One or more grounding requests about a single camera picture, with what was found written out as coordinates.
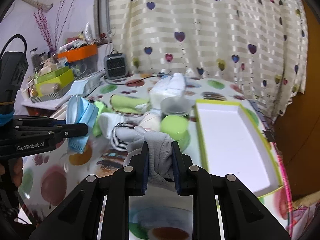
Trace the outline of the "person's left hand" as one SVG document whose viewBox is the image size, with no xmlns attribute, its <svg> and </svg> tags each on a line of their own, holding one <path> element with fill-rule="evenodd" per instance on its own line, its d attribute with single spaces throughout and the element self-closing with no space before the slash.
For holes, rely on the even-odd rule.
<svg viewBox="0 0 320 240">
<path fill-rule="evenodd" d="M 5 167 L 0 165 L 0 175 L 3 176 L 6 173 Z M 16 187 L 20 187 L 22 183 L 23 177 L 23 159 L 18 158 L 14 162 L 14 166 L 12 168 L 11 180 L 15 184 Z"/>
</svg>

